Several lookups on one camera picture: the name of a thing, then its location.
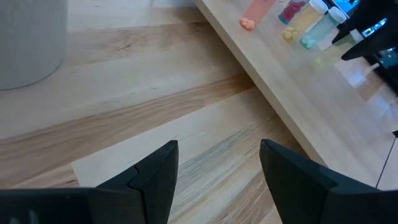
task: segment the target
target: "white bottle cap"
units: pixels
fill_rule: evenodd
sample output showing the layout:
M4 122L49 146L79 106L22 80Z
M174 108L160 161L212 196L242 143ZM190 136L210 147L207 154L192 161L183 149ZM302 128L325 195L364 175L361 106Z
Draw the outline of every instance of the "white bottle cap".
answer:
M353 39L357 43L359 43L359 42L361 42L363 40L363 36L359 33L359 31L357 29L351 30L349 32L349 34L351 34L351 36L353 37Z
M320 14L328 11L328 6L322 0L310 0L310 5Z
M344 13L338 9L336 6L333 6L331 9L329 9L329 14L332 18L335 19L336 22L338 23L344 23L345 20L347 20L346 15L344 15Z

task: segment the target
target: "black device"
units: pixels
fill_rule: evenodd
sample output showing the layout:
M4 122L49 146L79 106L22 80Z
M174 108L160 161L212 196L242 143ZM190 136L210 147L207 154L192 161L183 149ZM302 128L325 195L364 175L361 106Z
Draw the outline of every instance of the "black device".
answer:
M166 224L177 171L170 141L95 188L0 190L0 223Z
M398 191L381 191L339 174L271 140L262 169L283 224L398 222Z

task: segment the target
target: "wooden table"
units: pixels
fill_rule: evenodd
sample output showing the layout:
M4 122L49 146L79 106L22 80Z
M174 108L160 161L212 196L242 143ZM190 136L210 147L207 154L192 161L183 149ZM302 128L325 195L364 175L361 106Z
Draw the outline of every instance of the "wooden table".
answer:
M280 223L259 142L305 153L194 3L69 0L68 25L54 74L0 92L0 187L94 187L177 139L170 223ZM338 68L390 120L367 66Z
M319 49L281 38L282 5L277 2L255 31L247 32L238 21L250 1L195 2L306 153L375 187L395 137L334 66L312 65Z

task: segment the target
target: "wooden floor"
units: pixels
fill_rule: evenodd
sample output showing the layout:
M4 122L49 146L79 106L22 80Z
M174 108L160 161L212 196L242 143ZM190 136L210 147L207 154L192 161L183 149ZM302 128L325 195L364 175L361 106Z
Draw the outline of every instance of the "wooden floor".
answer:
M170 223L280 223L260 140L305 153L192 2L69 0L69 13L60 69L0 92L1 188L94 187L177 139ZM366 66L339 69L394 120Z

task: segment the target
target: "gray cylinder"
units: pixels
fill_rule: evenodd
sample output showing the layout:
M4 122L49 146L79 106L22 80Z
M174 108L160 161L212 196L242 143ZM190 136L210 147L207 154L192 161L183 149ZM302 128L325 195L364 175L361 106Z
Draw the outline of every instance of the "gray cylinder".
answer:
M67 0L0 1L0 90L50 75L65 52Z

